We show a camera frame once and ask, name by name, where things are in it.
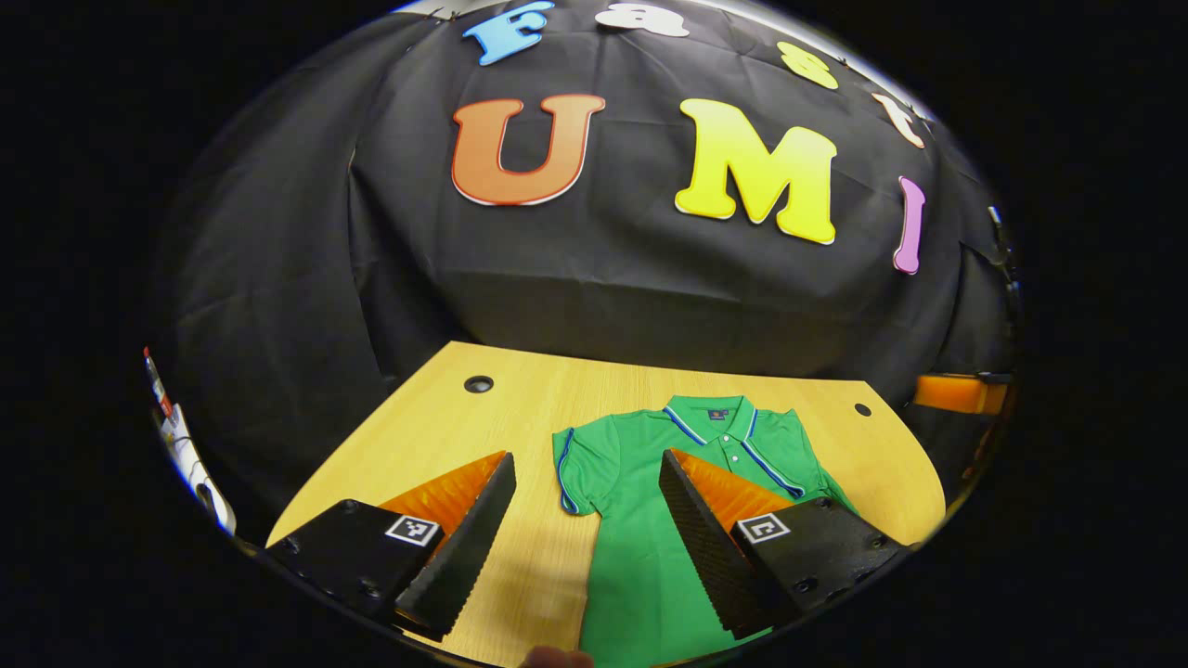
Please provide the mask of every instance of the orange letter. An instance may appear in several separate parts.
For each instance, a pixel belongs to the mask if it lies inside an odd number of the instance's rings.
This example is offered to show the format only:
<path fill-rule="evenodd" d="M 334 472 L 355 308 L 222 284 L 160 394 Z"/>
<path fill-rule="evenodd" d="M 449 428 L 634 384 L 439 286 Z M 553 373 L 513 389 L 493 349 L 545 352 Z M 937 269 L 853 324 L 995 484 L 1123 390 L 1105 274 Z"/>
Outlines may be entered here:
<path fill-rule="evenodd" d="M 552 114 L 549 157 L 532 171 L 507 171 L 499 159 L 507 119 L 524 109 L 519 100 L 488 100 L 454 113 L 454 187 L 487 206 L 539 204 L 557 197 L 577 181 L 586 160 L 590 116 L 606 108 L 598 95 L 552 95 L 541 102 Z"/>

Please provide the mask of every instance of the blue collar stripe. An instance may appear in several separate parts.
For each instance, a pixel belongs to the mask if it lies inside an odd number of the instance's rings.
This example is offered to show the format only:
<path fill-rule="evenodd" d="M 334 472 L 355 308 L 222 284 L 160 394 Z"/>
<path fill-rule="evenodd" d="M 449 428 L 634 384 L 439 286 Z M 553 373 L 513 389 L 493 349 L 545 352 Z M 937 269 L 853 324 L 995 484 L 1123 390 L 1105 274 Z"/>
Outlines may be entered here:
<path fill-rule="evenodd" d="M 569 454 L 569 441 L 574 440 L 574 429 L 569 428 L 569 434 L 565 435 L 565 447 L 561 449 L 561 458 L 557 460 L 557 483 L 561 483 L 561 508 L 565 509 L 565 512 L 570 515 L 577 515 L 577 504 L 574 499 L 569 498 L 569 492 L 565 491 L 565 481 L 561 479 L 561 465 L 565 462 L 565 455 Z"/>
<path fill-rule="evenodd" d="M 688 424 L 685 424 L 683 420 L 681 420 L 681 416 L 678 416 L 675 410 L 672 410 L 669 407 L 664 407 L 664 412 L 666 412 L 669 417 L 672 418 L 672 422 L 677 427 L 680 427 L 682 431 L 684 431 L 685 436 L 693 439 L 699 446 L 706 445 L 706 440 L 699 436 L 696 433 L 694 433 L 694 430 Z"/>
<path fill-rule="evenodd" d="M 759 453 L 751 447 L 751 443 L 742 441 L 742 447 L 746 448 L 746 452 L 747 454 L 751 455 L 751 459 L 753 459 L 754 462 L 759 465 L 759 468 L 763 468 L 764 472 L 767 473 L 767 475 L 770 475 L 771 479 L 775 480 L 777 485 L 788 490 L 788 493 L 792 494 L 794 499 L 798 499 L 804 496 L 804 490 L 802 487 L 792 485 L 791 483 L 785 480 L 783 475 L 776 473 L 776 470 L 773 470 L 766 461 L 764 461 L 763 458 L 759 456 Z"/>

